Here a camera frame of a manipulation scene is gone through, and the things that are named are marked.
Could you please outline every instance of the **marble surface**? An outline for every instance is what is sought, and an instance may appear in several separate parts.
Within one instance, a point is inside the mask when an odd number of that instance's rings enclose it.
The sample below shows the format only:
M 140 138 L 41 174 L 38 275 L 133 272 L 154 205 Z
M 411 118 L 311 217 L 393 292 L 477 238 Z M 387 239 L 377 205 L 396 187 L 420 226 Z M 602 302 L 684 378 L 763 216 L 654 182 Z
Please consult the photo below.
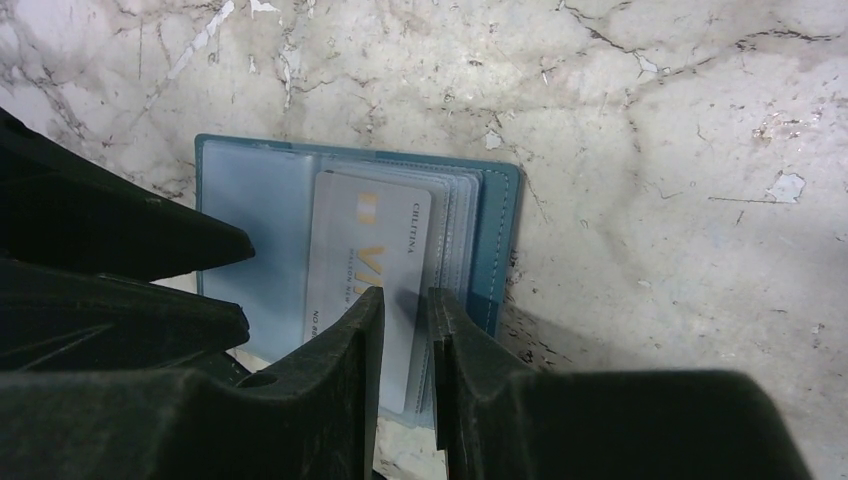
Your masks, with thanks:
M 521 165 L 504 344 L 557 370 L 748 372 L 840 478 L 846 9 L 3 0 L 0 105 L 186 205 L 201 132 Z M 379 469 L 444 476 L 430 432 L 380 426 Z

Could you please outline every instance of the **credit card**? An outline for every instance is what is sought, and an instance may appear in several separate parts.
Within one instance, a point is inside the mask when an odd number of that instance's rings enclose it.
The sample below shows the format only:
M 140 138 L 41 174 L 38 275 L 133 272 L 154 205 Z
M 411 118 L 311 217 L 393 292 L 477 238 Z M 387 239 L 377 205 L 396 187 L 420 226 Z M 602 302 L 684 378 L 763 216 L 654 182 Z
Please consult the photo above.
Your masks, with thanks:
M 424 270 L 430 192 L 331 171 L 315 177 L 304 342 L 383 287 L 380 406 L 402 413 Z

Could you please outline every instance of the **black plastic object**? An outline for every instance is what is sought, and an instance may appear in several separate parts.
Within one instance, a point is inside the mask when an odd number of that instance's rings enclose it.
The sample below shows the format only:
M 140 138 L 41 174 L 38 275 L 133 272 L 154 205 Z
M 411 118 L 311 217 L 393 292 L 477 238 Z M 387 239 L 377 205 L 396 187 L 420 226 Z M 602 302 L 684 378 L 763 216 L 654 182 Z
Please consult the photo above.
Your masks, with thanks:
M 227 387 L 194 369 L 0 375 L 8 478 L 371 478 L 383 292 Z
M 177 365 L 248 339 L 238 305 L 0 259 L 0 370 Z
M 0 109 L 0 251 L 80 273 L 157 280 L 254 255 L 242 230 L 150 193 Z
M 729 372 L 555 375 L 428 299 L 437 444 L 451 479 L 810 478 L 780 415 Z
M 231 387 L 238 385 L 239 382 L 250 375 L 250 371 L 227 352 L 196 357 L 181 363 L 179 367 L 196 368 Z

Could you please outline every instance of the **blue leather wallet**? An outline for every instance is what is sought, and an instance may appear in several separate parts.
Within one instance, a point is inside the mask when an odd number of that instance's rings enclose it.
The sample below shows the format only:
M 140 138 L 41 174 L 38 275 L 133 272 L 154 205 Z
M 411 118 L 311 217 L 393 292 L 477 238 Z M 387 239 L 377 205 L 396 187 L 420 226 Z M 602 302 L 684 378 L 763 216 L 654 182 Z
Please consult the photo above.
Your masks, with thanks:
M 207 134 L 196 137 L 195 151 L 198 210 L 246 231 L 256 249 L 253 259 L 199 272 L 198 290 L 242 305 L 251 353 L 273 362 L 301 344 L 313 183 L 328 156 L 479 172 L 466 309 L 477 325 L 496 334 L 522 185 L 515 165 Z

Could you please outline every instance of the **gold logo on card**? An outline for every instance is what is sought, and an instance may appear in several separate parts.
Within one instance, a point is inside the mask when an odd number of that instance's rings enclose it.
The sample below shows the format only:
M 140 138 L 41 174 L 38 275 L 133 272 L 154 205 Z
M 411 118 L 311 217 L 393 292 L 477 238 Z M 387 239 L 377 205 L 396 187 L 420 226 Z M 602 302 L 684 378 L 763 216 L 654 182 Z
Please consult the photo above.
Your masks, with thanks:
M 376 255 L 380 255 L 385 252 L 385 247 L 368 247 L 368 248 L 360 248 L 356 251 L 356 258 L 358 258 L 362 263 L 368 266 L 371 270 L 374 271 L 377 275 L 372 275 L 370 273 L 365 272 L 356 272 L 354 278 L 359 280 L 360 282 L 367 283 L 369 285 L 374 285 L 375 287 L 382 287 L 383 280 L 380 278 L 380 274 L 383 273 L 383 267 L 377 262 L 377 259 L 374 258 Z M 359 295 L 365 293 L 365 289 L 368 287 L 361 287 L 356 285 L 353 287 L 353 291 Z
M 360 193 L 356 201 L 356 219 L 365 225 L 377 223 L 377 194 Z

